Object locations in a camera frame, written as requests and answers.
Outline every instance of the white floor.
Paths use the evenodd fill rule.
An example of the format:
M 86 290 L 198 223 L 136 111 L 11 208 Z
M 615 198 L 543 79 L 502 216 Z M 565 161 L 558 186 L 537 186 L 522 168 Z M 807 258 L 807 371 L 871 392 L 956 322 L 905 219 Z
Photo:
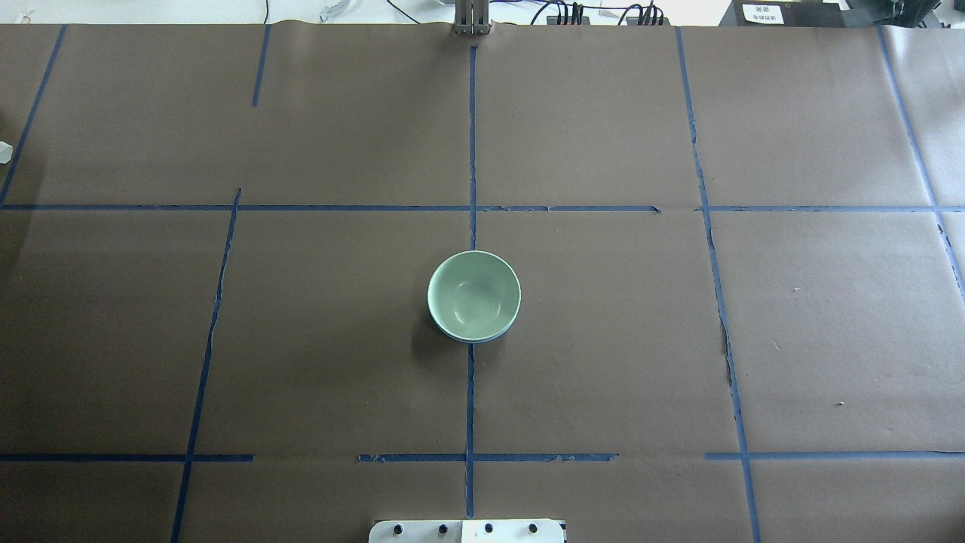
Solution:
M 453 20 L 453 7 L 438 0 L 394 0 L 420 21 Z M 587 0 L 587 6 L 616 5 L 629 2 Z M 339 0 L 268 0 L 270 22 L 286 19 L 319 22 L 322 10 Z M 331 23 L 407 23 L 384 0 L 348 0 L 348 6 L 331 17 Z M 658 5 L 675 25 L 716 26 L 730 0 L 661 0 Z M 539 3 L 493 4 L 492 18 L 498 21 L 529 23 Z M 615 24 L 617 12 L 602 16 L 587 11 L 593 24 Z M 965 14 L 951 8 L 946 0 L 936 12 L 954 27 L 965 28 Z M 264 0 L 4 0 L 0 2 L 0 23 L 261 23 Z

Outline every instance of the white bracket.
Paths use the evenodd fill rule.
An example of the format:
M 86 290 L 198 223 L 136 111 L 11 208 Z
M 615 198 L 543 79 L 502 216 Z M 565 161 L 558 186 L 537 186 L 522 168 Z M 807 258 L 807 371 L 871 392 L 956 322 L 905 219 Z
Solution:
M 565 526 L 550 519 L 381 521 L 369 543 L 566 543 Z
M 489 0 L 455 0 L 455 32 L 482 36 L 489 34 Z

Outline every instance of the bowl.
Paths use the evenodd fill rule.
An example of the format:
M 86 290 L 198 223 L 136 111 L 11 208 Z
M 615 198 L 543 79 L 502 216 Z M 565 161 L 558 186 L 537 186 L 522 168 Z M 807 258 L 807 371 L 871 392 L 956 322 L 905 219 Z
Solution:
M 485 251 L 447 258 L 428 281 L 428 312 L 452 339 L 483 343 L 510 329 L 520 303 L 519 278 L 505 260 Z

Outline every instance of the barcode sticker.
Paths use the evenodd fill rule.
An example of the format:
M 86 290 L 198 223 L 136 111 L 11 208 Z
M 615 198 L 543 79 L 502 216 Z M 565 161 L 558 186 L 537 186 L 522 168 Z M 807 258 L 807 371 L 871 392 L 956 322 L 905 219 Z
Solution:
M 756 4 L 744 4 L 744 20 L 760 24 L 784 24 L 784 17 L 781 16 L 781 6 L 761 6 Z

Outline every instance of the bowl rim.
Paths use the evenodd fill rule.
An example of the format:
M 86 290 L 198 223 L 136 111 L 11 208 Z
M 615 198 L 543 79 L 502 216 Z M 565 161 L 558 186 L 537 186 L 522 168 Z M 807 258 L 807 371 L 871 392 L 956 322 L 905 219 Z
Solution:
M 435 314 L 435 311 L 432 309 L 432 299 L 431 299 L 431 295 L 432 295 L 432 285 L 433 285 L 433 283 L 436 282 L 436 280 L 437 280 L 437 278 L 438 278 L 438 276 L 439 276 L 439 271 L 441 271 L 441 270 L 446 266 L 446 264 L 449 263 L 449 261 L 454 260 L 454 259 L 456 259 L 456 258 L 458 258 L 458 257 L 460 257 L 460 256 L 462 256 L 462 255 L 472 254 L 472 253 L 480 253 L 480 254 L 484 254 L 484 255 L 486 255 L 486 256 L 491 256 L 492 258 L 495 258 L 496 260 L 498 260 L 499 262 L 501 262 L 501 263 L 503 264 L 503 266 L 506 266 L 507 270 L 509 270 L 510 273 L 512 274 L 512 279 L 513 279 L 513 280 L 515 281 L 515 283 L 516 283 L 516 292 L 519 293 L 519 296 L 518 296 L 517 299 L 516 299 L 516 307 L 515 307 L 515 308 L 513 309 L 513 311 L 512 311 L 512 318 L 510 318 L 510 322 L 506 325 L 506 327 L 503 328 L 503 329 L 500 329 L 498 332 L 496 332 L 496 333 L 494 333 L 494 334 L 485 335 L 485 336 L 482 336 L 482 337 L 465 337 L 465 336 L 461 336 L 461 335 L 456 334 L 456 333 L 452 333 L 451 331 L 447 330 L 444 326 L 442 326 L 442 324 L 439 322 L 439 318 L 438 318 L 438 317 L 436 316 L 436 314 Z M 448 336 L 451 337 L 452 339 L 455 339 L 455 340 L 457 340 L 457 341 L 462 341 L 463 343 L 483 343 L 483 342 L 486 342 L 486 341 L 489 341 L 489 340 L 492 340 L 492 339 L 496 339 L 497 337 L 503 335 L 504 333 L 506 333 L 507 330 L 510 329 L 510 327 L 512 326 L 512 324 L 516 322 L 516 317 L 519 315 L 519 307 L 520 307 L 520 306 L 522 305 L 522 303 L 523 303 L 523 289 L 522 289 L 522 286 L 519 284 L 519 276 L 516 275 L 516 270 L 514 270 L 514 269 L 512 268 L 512 266 L 510 265 L 509 262 L 507 262 L 506 260 L 504 260 L 504 259 L 503 259 L 502 257 L 500 257 L 499 255 L 493 254 L 493 253 L 491 253 L 491 252 L 489 252 L 489 251 L 483 251 L 483 250 L 478 250 L 478 249 L 470 249 L 470 250 L 467 250 L 467 251 L 458 252 L 458 253 L 450 256 L 450 257 L 447 258 L 446 260 L 443 260 L 441 263 L 439 263 L 439 266 L 437 266 L 437 267 L 435 268 L 435 271 L 432 272 L 432 277 L 430 277 L 429 280 L 428 280 L 428 287 L 426 288 L 426 303 L 427 303 L 427 305 L 428 305 L 428 312 L 429 312 L 429 315 L 431 315 L 431 317 L 432 317 L 432 321 L 435 323 L 435 325 L 436 325 L 437 327 L 439 327 L 439 329 L 441 329 L 441 330 L 443 331 L 443 333 L 445 333 L 446 335 L 448 335 Z

